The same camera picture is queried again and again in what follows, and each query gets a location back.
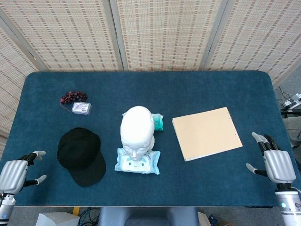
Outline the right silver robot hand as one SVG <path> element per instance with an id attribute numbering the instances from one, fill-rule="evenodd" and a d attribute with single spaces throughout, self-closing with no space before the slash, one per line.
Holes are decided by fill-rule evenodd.
<path id="1" fill-rule="evenodd" d="M 292 183 L 296 179 L 296 174 L 289 153 L 282 150 L 269 135 L 253 132 L 252 137 L 260 148 L 265 169 L 257 169 L 249 163 L 246 164 L 246 167 L 253 174 L 268 177 L 274 184 Z"/>

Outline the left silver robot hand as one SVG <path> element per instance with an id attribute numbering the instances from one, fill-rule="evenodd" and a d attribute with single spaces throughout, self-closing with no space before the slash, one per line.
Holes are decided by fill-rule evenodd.
<path id="1" fill-rule="evenodd" d="M 45 151 L 34 151 L 17 160 L 7 161 L 0 174 L 0 193 L 16 195 L 23 187 L 41 184 L 47 175 L 34 180 L 26 180 L 26 176 L 29 166 L 33 165 L 35 160 L 41 161 L 45 154 Z"/>

